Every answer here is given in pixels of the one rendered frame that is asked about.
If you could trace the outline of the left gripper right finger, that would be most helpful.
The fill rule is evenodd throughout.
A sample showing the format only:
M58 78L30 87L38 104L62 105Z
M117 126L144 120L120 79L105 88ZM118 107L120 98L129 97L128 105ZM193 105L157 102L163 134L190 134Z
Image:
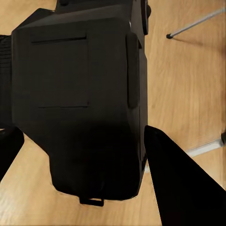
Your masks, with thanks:
M162 226L226 226L226 191L163 131L144 144Z

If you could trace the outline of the digital camera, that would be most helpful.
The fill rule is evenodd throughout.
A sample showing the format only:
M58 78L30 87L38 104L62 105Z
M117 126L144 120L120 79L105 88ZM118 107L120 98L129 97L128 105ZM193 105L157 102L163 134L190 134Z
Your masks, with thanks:
M80 204L139 193L150 15L148 0L57 0L0 35L0 130L41 147L56 190Z

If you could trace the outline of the camera tripod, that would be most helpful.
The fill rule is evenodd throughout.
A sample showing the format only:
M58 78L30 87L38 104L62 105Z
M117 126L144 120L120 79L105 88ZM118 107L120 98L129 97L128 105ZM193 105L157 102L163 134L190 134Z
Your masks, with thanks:
M170 33L170 34L167 34L166 37L171 39L173 38L174 36L198 25L198 24L201 24L223 12L226 11L226 6L221 8L220 10L216 11L216 12L213 12L212 14L208 15L208 16L205 16L199 20L197 20L196 22L182 28L181 30L178 30L177 32L174 32L174 33ZM202 146L199 146L199 147L196 147L194 149L191 149L189 151L186 151L186 154L189 156L189 157L193 157L193 156L196 156L196 155L199 155L201 153L206 153L210 150L213 150L215 148L218 148L218 147L221 147L221 146L226 146L226 132L222 133L221 135L221 139L218 139L218 140L215 140L215 141L212 141L210 143L207 143L207 144L204 144ZM150 172L150 167L149 166L146 166L145 167L145 172L144 173L148 173Z

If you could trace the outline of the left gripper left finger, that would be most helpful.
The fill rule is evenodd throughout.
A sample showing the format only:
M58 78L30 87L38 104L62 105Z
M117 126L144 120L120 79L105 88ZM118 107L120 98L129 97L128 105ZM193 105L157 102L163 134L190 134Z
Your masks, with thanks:
M0 182L24 144L24 134L17 127L0 130Z

